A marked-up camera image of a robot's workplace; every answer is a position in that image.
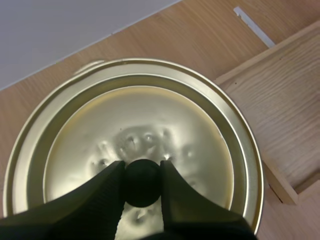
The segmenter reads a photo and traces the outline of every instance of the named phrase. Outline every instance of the black ball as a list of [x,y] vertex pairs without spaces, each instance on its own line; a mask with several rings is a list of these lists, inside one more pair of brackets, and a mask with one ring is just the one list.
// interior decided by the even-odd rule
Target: black ball
[[133,161],[125,169],[122,191],[124,200],[134,207],[155,203],[161,194],[160,166],[148,159]]

